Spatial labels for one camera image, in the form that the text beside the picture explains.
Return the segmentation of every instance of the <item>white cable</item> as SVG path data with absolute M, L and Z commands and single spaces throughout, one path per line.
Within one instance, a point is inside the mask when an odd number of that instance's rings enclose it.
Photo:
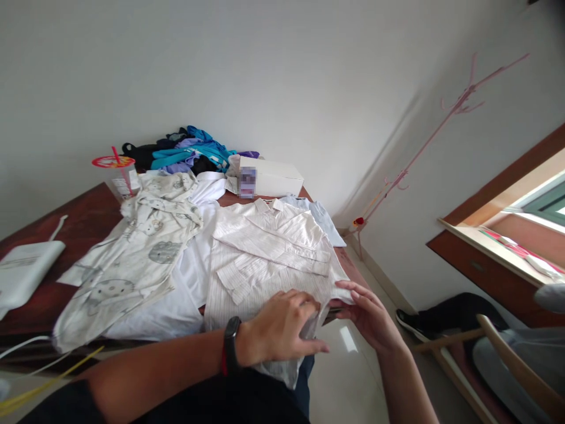
M 61 356 L 60 358 L 55 359 L 55 360 L 54 360 L 53 362 L 51 362 L 50 364 L 47 364 L 47 365 L 45 365 L 43 368 L 39 368 L 38 370 L 33 371 L 33 372 L 29 373 L 29 374 L 26 374 L 26 375 L 23 375 L 23 376 L 20 376 L 20 377 L 16 377 L 16 378 L 14 378 L 14 379 L 10 379 L 10 382 L 14 382 L 14 381 L 16 381 L 16 380 L 21 380 L 22 378 L 31 377 L 31 376 L 33 376 L 33 375 L 36 375 L 36 374 L 38 374 L 38 373 L 40 373 L 40 372 L 46 370 L 46 369 L 49 368 L 50 366 L 55 365 L 57 362 L 62 361 L 62 360 L 65 359 L 67 356 L 69 356 L 71 353 L 72 353 L 72 351 L 71 351 L 71 352 L 67 352 L 66 354 L 64 354 L 64 355 Z
M 33 339 L 29 339 L 29 340 L 27 340 L 23 343 L 17 344 L 14 347 L 10 347 L 10 349 L 8 349 L 6 352 L 2 352 L 2 354 L 0 354 L 0 359 L 2 359 L 4 356 L 9 355 L 14 350 L 18 350 L 20 347 L 28 345 L 32 342 L 36 342 L 37 340 L 51 340 L 51 338 L 49 336 L 37 336 L 37 337 L 34 337 Z
M 61 217 L 61 219 L 59 219 L 59 225 L 57 225 L 57 228 L 55 229 L 55 231 L 53 232 L 53 234 L 51 234 L 51 237 L 49 238 L 48 241 L 53 241 L 55 240 L 55 237 L 57 236 L 57 234 L 59 233 L 60 229 L 63 227 L 63 224 L 65 223 L 65 220 L 69 217 L 69 215 L 63 215 Z

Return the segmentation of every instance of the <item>right hand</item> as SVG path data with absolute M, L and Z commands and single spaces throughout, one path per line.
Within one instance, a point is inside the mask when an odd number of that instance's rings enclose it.
M 343 307 L 336 316 L 339 319 L 350 319 L 361 335 L 380 355 L 406 351 L 400 332 L 392 318 L 371 290 L 354 281 L 336 281 L 335 285 L 342 289 L 351 290 L 354 305 L 348 305 L 341 300 L 330 301 L 330 306 Z
M 330 351 L 322 340 L 303 340 L 300 331 L 320 310 L 312 295 L 298 290 L 279 291 L 252 320 L 242 323 L 235 338 L 242 366 L 264 361 L 296 359 Z

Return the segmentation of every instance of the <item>black shoe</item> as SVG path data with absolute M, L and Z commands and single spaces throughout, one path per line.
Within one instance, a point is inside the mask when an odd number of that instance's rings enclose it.
M 398 321 L 402 327 L 413 333 L 422 342 L 429 342 L 436 338 L 433 334 L 427 333 L 419 327 L 417 315 L 409 315 L 402 309 L 397 309 L 396 321 Z

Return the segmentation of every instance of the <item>wooden chair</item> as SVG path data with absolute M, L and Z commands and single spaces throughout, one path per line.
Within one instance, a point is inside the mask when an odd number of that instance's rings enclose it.
M 423 343 L 414 352 L 431 351 L 447 376 L 453 381 L 466 401 L 485 424 L 516 423 L 498 399 L 493 399 L 485 390 L 481 380 L 468 365 L 463 351 L 463 343 L 486 336 L 494 346 L 502 362 L 524 390 L 556 423 L 565 423 L 565 399 L 547 385 L 518 355 L 508 346 L 490 320 L 485 315 L 477 315 L 480 328 L 453 336 Z

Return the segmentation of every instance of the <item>black shirt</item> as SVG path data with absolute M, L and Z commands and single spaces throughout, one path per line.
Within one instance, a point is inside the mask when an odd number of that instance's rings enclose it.
M 280 381 L 244 369 L 238 376 L 214 376 L 183 390 L 137 419 L 136 423 L 308 423 L 294 392 Z M 103 423 L 88 381 L 60 388 L 20 423 Z

